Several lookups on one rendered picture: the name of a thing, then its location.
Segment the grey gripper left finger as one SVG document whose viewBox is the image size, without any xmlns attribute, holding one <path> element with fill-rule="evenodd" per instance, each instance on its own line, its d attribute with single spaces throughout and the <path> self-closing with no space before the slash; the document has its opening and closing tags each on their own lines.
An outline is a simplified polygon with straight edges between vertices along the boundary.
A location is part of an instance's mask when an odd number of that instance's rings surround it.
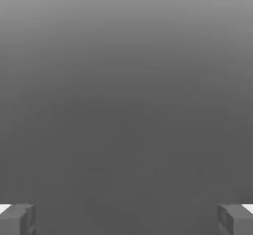
<svg viewBox="0 0 253 235">
<path fill-rule="evenodd" d="M 37 235 L 36 206 L 0 204 L 0 235 Z"/>
</svg>

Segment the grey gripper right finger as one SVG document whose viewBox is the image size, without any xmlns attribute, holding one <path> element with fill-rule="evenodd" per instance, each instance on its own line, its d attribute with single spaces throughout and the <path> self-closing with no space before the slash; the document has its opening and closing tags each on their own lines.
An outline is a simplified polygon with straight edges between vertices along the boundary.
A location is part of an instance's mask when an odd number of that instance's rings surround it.
<svg viewBox="0 0 253 235">
<path fill-rule="evenodd" d="M 219 204 L 217 219 L 222 235 L 253 235 L 253 204 Z"/>
</svg>

